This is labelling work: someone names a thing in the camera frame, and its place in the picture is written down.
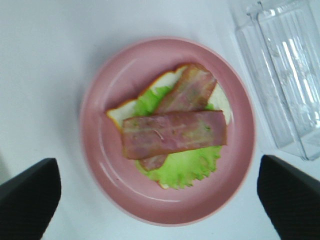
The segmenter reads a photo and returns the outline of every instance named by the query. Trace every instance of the bacon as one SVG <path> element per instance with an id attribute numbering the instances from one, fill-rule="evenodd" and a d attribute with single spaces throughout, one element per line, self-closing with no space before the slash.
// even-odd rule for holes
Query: bacon
<path id="1" fill-rule="evenodd" d="M 203 66 L 200 64 L 189 64 L 178 82 L 174 85 L 172 91 L 157 106 L 155 113 L 203 110 L 208 104 L 208 99 L 216 83 L 217 81 L 212 73 Z M 160 168 L 166 158 L 167 155 L 158 155 L 151 159 L 146 158 L 140 161 L 140 165 L 146 171 L 150 171 Z"/>
<path id="2" fill-rule="evenodd" d="M 167 154 L 156 155 L 145 159 L 141 159 L 139 162 L 140 165 L 144 168 L 144 170 L 151 171 L 160 168 L 165 163 L 167 156 Z"/>
<path id="3" fill-rule="evenodd" d="M 225 145 L 222 111 L 170 112 L 127 118 L 122 125 L 123 154 L 145 159 L 209 146 Z"/>

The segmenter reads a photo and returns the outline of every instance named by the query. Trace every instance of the open-faced sandwich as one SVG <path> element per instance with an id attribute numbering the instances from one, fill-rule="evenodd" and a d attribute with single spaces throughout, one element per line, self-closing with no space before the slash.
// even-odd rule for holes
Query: open-faced sandwich
<path id="1" fill-rule="evenodd" d="M 212 73 L 188 63 L 106 115 L 121 134 L 123 156 L 162 188 L 178 189 L 216 170 L 232 113 Z"/>

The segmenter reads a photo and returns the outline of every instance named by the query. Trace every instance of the clear plastic container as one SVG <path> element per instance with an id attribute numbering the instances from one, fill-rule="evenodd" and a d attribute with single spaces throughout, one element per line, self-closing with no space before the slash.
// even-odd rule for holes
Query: clear plastic container
<path id="1" fill-rule="evenodd" d="M 307 0 L 259 1 L 236 31 L 276 146 L 320 156 L 320 38 Z"/>

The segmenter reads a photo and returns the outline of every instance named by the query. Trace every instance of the white table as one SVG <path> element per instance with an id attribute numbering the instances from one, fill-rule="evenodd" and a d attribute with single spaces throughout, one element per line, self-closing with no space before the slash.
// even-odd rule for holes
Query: white table
<path id="1" fill-rule="evenodd" d="M 248 175 L 231 201 L 209 218 L 160 227 L 113 205 L 88 169 L 79 138 L 84 92 L 106 59 L 151 36 L 177 36 L 223 56 L 253 93 L 222 0 L 2 0 L 0 7 L 0 183 L 46 157 L 58 161 L 62 196 L 45 240 L 278 240 L 257 195 L 263 152 L 320 179 L 320 160 L 303 162 L 259 144 L 270 137 L 257 121 L 258 144 Z M 320 10 L 313 1 L 313 10 Z M 320 26 L 320 17 L 316 19 Z"/>

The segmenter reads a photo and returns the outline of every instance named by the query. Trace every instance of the pink plate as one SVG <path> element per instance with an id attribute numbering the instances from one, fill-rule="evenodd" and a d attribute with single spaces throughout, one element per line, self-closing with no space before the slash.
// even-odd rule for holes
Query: pink plate
<path id="1" fill-rule="evenodd" d="M 228 145 L 209 177 L 164 190 L 122 157 L 121 136 L 105 111 L 136 98 L 161 73 L 191 62 L 211 71 L 230 101 Z M 102 189 L 129 215 L 162 226 L 190 224 L 223 206 L 241 185 L 255 144 L 253 111 L 237 74 L 212 50 L 181 38 L 147 39 L 112 57 L 86 94 L 80 118 L 87 162 Z"/>

